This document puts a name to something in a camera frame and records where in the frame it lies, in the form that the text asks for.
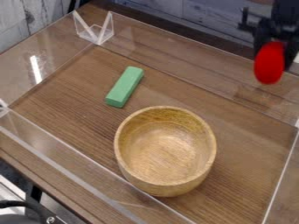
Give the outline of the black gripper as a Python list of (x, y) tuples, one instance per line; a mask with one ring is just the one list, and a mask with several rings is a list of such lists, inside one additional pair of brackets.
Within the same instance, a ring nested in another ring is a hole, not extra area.
[(238, 28), (254, 37), (254, 51), (272, 40), (289, 42), (285, 49), (285, 69), (289, 70), (299, 53), (299, 0), (270, 0), (268, 9), (242, 8)]

